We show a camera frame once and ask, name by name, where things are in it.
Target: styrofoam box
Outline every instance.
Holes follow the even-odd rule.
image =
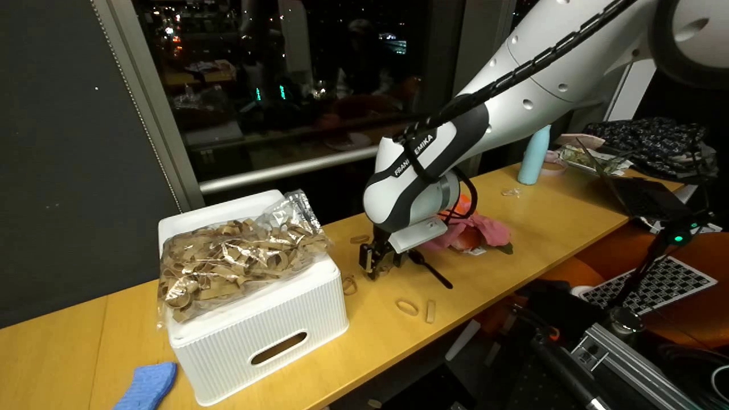
[[[279,192],[262,192],[161,220],[157,225],[159,256],[172,235],[231,220],[254,220],[277,200],[282,200]],[[347,328],[342,278],[327,256],[302,273],[253,289],[188,323],[178,323],[171,312],[165,314],[169,343],[201,405],[231,396]]]

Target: wooden countertop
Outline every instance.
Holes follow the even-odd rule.
[[[514,175],[516,170],[507,167],[474,178],[479,212],[509,225],[512,256],[426,253],[452,289],[410,263],[366,281],[353,244],[370,233],[366,220],[357,214],[326,225],[332,261],[357,281],[357,292],[347,297],[348,330],[214,409],[324,409],[627,224],[595,195],[585,174],[566,172],[532,188]],[[157,282],[144,282],[3,328],[0,404],[23,410],[113,409],[137,367],[175,361],[165,333],[155,327],[155,289]],[[434,321],[403,314],[396,298],[422,309],[433,298]],[[161,409],[198,409],[185,371]]]

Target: laptop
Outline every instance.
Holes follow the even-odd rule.
[[[689,211],[660,182],[645,178],[619,178],[611,175],[605,167],[585,148],[601,186],[615,197],[622,212],[630,220],[656,220],[656,222],[675,222]]]

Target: pink cloth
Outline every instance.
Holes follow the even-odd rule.
[[[464,240],[464,230],[474,228],[479,243]],[[448,230],[433,240],[427,247],[433,248],[458,248],[458,252],[474,252],[474,248],[501,248],[509,244],[507,225],[495,220],[486,220],[481,214],[472,214],[466,220],[450,220]]]

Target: small object on table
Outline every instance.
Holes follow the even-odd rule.
[[[524,163],[519,170],[519,182],[521,186],[534,186],[540,181],[541,167],[544,167],[544,158],[546,158],[546,148],[549,148],[549,131],[550,126],[544,126],[541,131],[537,131],[531,139],[528,147],[524,150]]]
[[[447,216],[447,225],[448,230],[441,237],[426,244],[430,252],[452,248],[460,253],[481,256],[488,248],[499,248],[507,256],[512,253],[507,225],[501,222],[474,212],[470,216]]]
[[[353,273],[342,277],[342,292],[343,297],[357,294],[357,278]]]
[[[129,389],[121,396],[113,410],[155,410],[159,409],[161,399],[175,386],[178,364],[161,362],[139,367],[135,371]]]
[[[560,154],[549,150],[544,158],[541,175],[555,178],[555,175],[563,175],[565,172],[566,172],[566,165],[560,161]]]
[[[427,298],[426,302],[426,323],[433,323],[434,321],[434,302]]]
[[[396,298],[393,306],[410,318],[418,314],[418,309],[410,298]]]
[[[437,282],[441,282],[447,289],[452,289],[452,282],[447,281],[433,264],[427,264],[418,252],[410,252],[407,256],[415,264],[426,266],[437,278]]]
[[[512,256],[514,247],[512,244],[503,244],[503,247],[499,247],[499,252],[506,253],[506,256]]]

